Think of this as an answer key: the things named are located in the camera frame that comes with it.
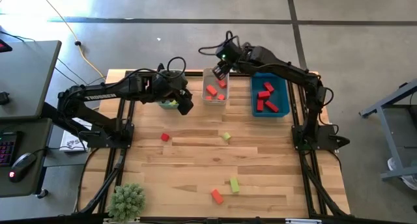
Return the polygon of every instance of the wooden surface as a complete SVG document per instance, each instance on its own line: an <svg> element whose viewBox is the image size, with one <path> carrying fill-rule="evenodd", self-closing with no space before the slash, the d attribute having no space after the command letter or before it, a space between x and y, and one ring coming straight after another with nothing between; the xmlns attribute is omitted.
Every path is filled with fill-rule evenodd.
<svg viewBox="0 0 417 224"><path fill-rule="evenodd" d="M107 82L120 80L124 73L110 70ZM230 99L221 107L203 105L201 77L187 79L194 108L186 116L156 103L136 104L134 142L122 184L137 182L145 188L147 207L142 216L307 217L300 162L290 131L291 113L278 119L252 117L248 77L231 78ZM298 91L295 96L298 103ZM103 100L100 112L115 117L118 105L117 99ZM326 109L322 119L328 121ZM220 137L225 132L232 137L229 142ZM168 142L160 140L162 133L171 136ZM109 150L100 149L91 158L80 208L102 185L108 154ZM323 186L349 213L337 160L326 151L318 151L317 158ZM238 179L239 194L231 192L231 176ZM223 195L223 204L213 200L213 189ZM315 190L313 198L318 211Z"/></svg>

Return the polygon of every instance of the gray metal stand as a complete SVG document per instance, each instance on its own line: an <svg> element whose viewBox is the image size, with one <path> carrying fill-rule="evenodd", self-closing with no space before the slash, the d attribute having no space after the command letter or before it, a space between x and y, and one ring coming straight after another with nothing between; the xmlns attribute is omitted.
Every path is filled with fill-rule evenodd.
<svg viewBox="0 0 417 224"><path fill-rule="evenodd" d="M410 83L402 85L391 95L359 112L359 115L364 118L372 113L378 114L395 161L395 169L382 173L382 180L417 174L417 166L410 165L413 159L417 159L413 157L417 152L417 105L394 105L416 91L417 79L414 79Z"/></svg>

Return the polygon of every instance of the succulent plant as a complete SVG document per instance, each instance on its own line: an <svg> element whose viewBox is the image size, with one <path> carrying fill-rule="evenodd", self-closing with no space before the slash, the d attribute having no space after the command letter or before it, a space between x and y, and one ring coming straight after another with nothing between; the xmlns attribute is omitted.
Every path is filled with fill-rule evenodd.
<svg viewBox="0 0 417 224"><path fill-rule="evenodd" d="M139 184L117 186L111 194L109 217L113 221L126 223L139 216L145 207L145 194Z"/></svg>

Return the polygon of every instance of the yellow-green block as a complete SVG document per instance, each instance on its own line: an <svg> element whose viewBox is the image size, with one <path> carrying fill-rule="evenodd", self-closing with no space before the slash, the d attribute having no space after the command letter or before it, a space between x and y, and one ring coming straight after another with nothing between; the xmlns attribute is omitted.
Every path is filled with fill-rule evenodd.
<svg viewBox="0 0 417 224"><path fill-rule="evenodd" d="M229 133L226 132L223 134L222 138L227 141L231 138L231 136L229 135Z"/></svg>
<svg viewBox="0 0 417 224"><path fill-rule="evenodd" d="M239 192L239 183L237 182L237 178L230 178L230 186L232 187L233 193Z"/></svg>

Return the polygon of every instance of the keyboard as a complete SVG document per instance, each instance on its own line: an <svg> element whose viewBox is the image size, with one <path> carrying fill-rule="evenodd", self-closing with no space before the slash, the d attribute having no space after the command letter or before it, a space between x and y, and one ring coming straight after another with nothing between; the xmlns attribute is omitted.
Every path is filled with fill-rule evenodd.
<svg viewBox="0 0 417 224"><path fill-rule="evenodd" d="M0 133L0 167L13 165L21 136L21 132Z"/></svg>

